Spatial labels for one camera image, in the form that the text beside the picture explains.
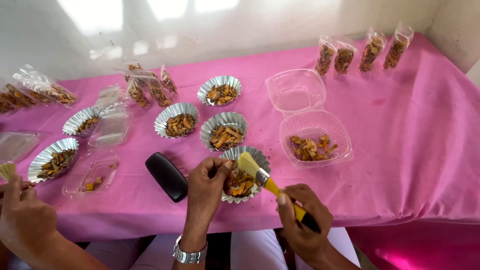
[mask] white pants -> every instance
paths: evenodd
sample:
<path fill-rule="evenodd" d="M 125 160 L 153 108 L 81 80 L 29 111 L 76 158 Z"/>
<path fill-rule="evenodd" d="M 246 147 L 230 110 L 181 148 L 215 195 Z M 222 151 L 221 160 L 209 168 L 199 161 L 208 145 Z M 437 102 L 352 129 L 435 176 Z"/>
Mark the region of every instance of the white pants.
<path fill-rule="evenodd" d="M 86 251 L 112 270 L 170 270 L 179 235 L 158 235 L 138 256 L 139 239 L 92 242 Z M 343 256 L 360 267 L 345 228 L 332 228 L 328 240 Z M 311 270 L 298 256 L 297 270 Z M 273 230 L 232 233 L 231 270 L 288 270 Z"/>

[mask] metal watch band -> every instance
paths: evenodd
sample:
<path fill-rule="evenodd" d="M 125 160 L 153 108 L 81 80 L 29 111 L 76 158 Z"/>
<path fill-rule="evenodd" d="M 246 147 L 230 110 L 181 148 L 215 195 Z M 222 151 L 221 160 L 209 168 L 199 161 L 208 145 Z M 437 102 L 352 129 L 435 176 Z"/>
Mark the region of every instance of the metal watch band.
<path fill-rule="evenodd" d="M 182 236 L 183 235 L 180 235 L 175 243 L 175 247 L 173 248 L 173 257 L 175 257 L 179 263 L 201 263 L 207 255 L 208 242 L 205 242 L 205 246 L 199 252 L 187 253 L 181 251 L 179 247 Z"/>

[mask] table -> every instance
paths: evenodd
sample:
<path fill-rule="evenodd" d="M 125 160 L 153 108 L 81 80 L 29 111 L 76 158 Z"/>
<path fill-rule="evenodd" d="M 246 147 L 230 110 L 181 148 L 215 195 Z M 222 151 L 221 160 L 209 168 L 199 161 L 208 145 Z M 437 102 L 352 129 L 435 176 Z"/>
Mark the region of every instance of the table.
<path fill-rule="evenodd" d="M 249 130 L 243 145 L 264 151 L 280 187 L 308 184 L 333 213 L 334 226 L 416 219 L 480 223 L 479 89 L 421 34 L 415 34 L 391 79 L 380 70 L 371 80 L 357 73 L 340 81 L 331 74 L 325 79 L 325 110 L 347 129 L 353 161 L 308 170 L 296 170 L 290 164 L 279 143 L 283 115 L 269 101 L 264 81 L 285 70 L 312 68 L 317 53 L 316 47 L 292 49 L 168 68 L 179 87 L 175 101 L 198 108 L 194 132 L 181 139 L 160 137 L 153 123 L 162 109 L 152 106 L 136 114 L 107 192 L 71 200 L 61 191 L 68 174 L 40 183 L 38 195 L 57 210 L 59 231 L 72 241 L 180 233 L 187 201 L 173 203 L 144 162 L 159 151 L 187 173 L 205 157 L 220 155 L 205 148 L 199 132 L 203 122 L 222 111 L 244 115 Z M 356 57 L 352 67 L 359 61 Z M 225 74 L 240 79 L 241 96 L 227 107 L 203 105 L 196 96 L 199 87 Z M 119 74 L 60 84 L 79 95 L 73 108 L 50 106 L 1 117 L 3 131 L 43 133 L 39 146 L 19 163 L 22 174 L 42 149 L 67 137 L 61 132 L 65 121 L 92 106 L 101 88 L 125 85 Z M 86 151 L 86 139 L 80 139 L 80 144 L 79 154 Z M 280 227 L 275 208 L 274 196 L 265 191 L 240 204 L 221 203 L 209 232 Z"/>

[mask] aluminum foil cup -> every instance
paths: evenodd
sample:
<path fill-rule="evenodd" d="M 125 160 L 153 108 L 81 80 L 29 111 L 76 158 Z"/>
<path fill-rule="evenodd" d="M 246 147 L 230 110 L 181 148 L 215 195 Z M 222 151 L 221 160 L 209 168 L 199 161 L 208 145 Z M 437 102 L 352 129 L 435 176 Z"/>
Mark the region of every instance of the aluminum foil cup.
<path fill-rule="evenodd" d="M 73 163 L 75 163 L 75 154 L 72 157 L 72 160 L 68 162 L 67 167 L 63 168 L 59 173 L 56 175 L 49 177 L 49 178 L 40 178 L 38 174 L 42 172 L 42 165 L 49 163 L 50 160 L 53 158 L 52 153 L 61 153 L 64 150 L 73 149 L 75 151 L 78 150 L 78 141 L 75 138 L 66 138 L 56 143 L 51 144 L 49 147 L 45 148 L 45 150 L 41 151 L 40 154 L 35 157 L 35 159 L 30 164 L 28 168 L 28 181 L 39 183 L 41 181 L 46 181 L 47 179 L 51 179 L 66 173 L 71 167 L 73 167 Z"/>
<path fill-rule="evenodd" d="M 221 112 L 212 118 L 208 119 L 202 126 L 202 130 L 200 131 L 200 139 L 205 144 L 205 147 L 210 149 L 210 152 L 213 150 L 227 150 L 230 147 L 223 147 L 220 149 L 216 149 L 210 143 L 210 139 L 213 136 L 213 130 L 216 129 L 219 125 L 224 125 L 225 127 L 232 126 L 233 128 L 239 128 L 243 131 L 243 137 L 239 143 L 242 143 L 247 135 L 247 128 L 248 123 L 245 121 L 245 118 L 241 114 L 237 112 Z"/>
<path fill-rule="evenodd" d="M 98 115 L 98 109 L 95 107 L 90 107 L 79 111 L 78 113 L 70 117 L 67 122 L 65 122 L 65 124 L 63 125 L 63 133 L 66 135 L 80 138 L 91 136 L 93 134 L 93 131 L 95 130 L 95 126 L 97 123 L 94 123 L 90 126 L 90 128 L 82 131 L 81 133 L 77 133 L 77 130 L 85 121 L 95 116 L 98 117 Z"/>
<path fill-rule="evenodd" d="M 264 169 L 267 173 L 271 173 L 271 169 L 269 167 L 270 162 L 267 161 L 267 157 L 263 154 L 262 151 L 257 150 L 255 147 L 250 147 L 250 146 L 237 146 L 233 147 L 222 155 L 219 156 L 221 159 L 228 159 L 228 160 L 238 160 L 240 157 L 240 154 L 243 152 L 249 152 L 253 159 L 257 162 L 258 166 L 260 168 Z M 236 202 L 240 203 L 241 201 L 246 202 L 249 197 L 255 197 L 256 193 L 260 192 L 260 187 L 257 184 L 254 184 L 253 187 L 250 188 L 251 194 L 248 196 L 244 197 L 234 197 L 231 195 L 225 194 L 224 191 L 222 191 L 222 201 L 227 201 L 228 203 Z"/>
<path fill-rule="evenodd" d="M 232 101 L 234 101 L 238 96 L 240 96 L 241 92 L 241 84 L 240 81 L 232 76 L 217 76 L 215 78 L 212 78 L 208 80 L 200 89 L 198 90 L 198 99 L 206 105 L 211 105 L 211 106 L 218 106 L 215 101 L 211 100 L 208 98 L 208 92 L 212 90 L 212 86 L 222 86 L 222 85 L 229 85 L 235 89 L 237 92 L 237 96 L 234 97 L 232 100 L 220 105 L 220 106 L 226 106 L 230 104 Z"/>
<path fill-rule="evenodd" d="M 193 124 L 193 128 L 197 125 L 198 122 L 198 110 L 195 106 L 188 102 L 180 102 L 175 103 L 169 107 L 167 107 L 161 114 L 159 114 L 155 120 L 155 131 L 158 135 L 166 138 L 181 138 L 183 136 L 188 135 L 184 134 L 182 136 L 171 137 L 167 135 L 167 121 L 170 117 L 175 117 L 179 114 L 189 114 L 193 116 L 195 123 Z"/>

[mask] yellow brush handle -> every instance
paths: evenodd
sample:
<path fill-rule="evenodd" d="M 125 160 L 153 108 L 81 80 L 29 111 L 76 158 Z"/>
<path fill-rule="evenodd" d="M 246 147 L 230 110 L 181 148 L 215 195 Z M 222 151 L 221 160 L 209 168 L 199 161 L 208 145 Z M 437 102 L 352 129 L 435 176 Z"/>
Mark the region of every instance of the yellow brush handle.
<path fill-rule="evenodd" d="M 278 197 L 278 186 L 273 182 L 273 179 L 271 177 L 267 179 L 264 188 Z M 305 211 L 297 203 L 293 203 L 293 208 L 295 209 L 295 217 L 298 221 L 301 222 L 307 211 Z"/>

